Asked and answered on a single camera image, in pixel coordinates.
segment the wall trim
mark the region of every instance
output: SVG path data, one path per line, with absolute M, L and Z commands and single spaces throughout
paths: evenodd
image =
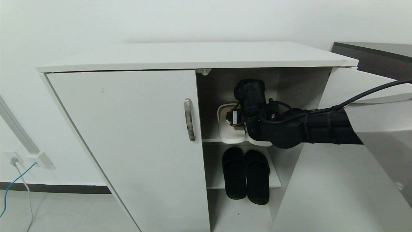
M 0 182 L 0 190 L 6 190 L 10 182 Z M 27 184 L 30 192 L 78 193 L 78 194 L 111 194 L 107 186 L 102 185 L 38 185 Z M 10 190 L 27 191 L 22 183 L 14 183 Z

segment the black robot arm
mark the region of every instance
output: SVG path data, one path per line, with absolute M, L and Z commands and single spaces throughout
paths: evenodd
M 240 115 L 238 117 L 242 123 L 233 126 L 246 126 L 252 139 L 270 141 L 274 146 L 285 149 L 302 142 L 363 144 L 354 132 L 344 107 L 373 92 L 410 82 L 412 79 L 397 80 L 331 108 L 305 110 L 272 99 L 266 103 L 263 81 L 245 79 L 234 89 L 234 96 L 240 105 L 240 109 L 236 109 L 237 115 Z M 287 111 L 280 113 L 281 107 L 286 107 Z

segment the white floor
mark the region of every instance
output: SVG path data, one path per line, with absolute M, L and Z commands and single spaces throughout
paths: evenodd
M 3 210 L 4 190 L 0 191 Z M 35 220 L 30 232 L 137 232 L 111 194 L 31 193 Z M 26 232 L 30 223 L 27 192 L 9 191 L 1 232 Z

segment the metal handle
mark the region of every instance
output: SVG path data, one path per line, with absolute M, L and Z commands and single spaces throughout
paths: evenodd
M 192 101 L 190 98 L 186 98 L 185 100 L 185 116 L 186 116 L 186 126 L 187 126 L 187 133 L 189 134 L 190 141 L 194 142 L 196 137 L 194 136 L 193 131 L 193 121 L 192 121 Z

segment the black slipper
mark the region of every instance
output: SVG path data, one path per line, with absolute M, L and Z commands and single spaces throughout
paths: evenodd
M 229 148 L 223 154 L 222 165 L 226 195 L 234 200 L 245 198 L 246 177 L 243 151 L 238 147 Z
M 248 181 L 248 198 L 258 205 L 269 202 L 269 164 L 261 152 L 246 152 L 246 179 Z

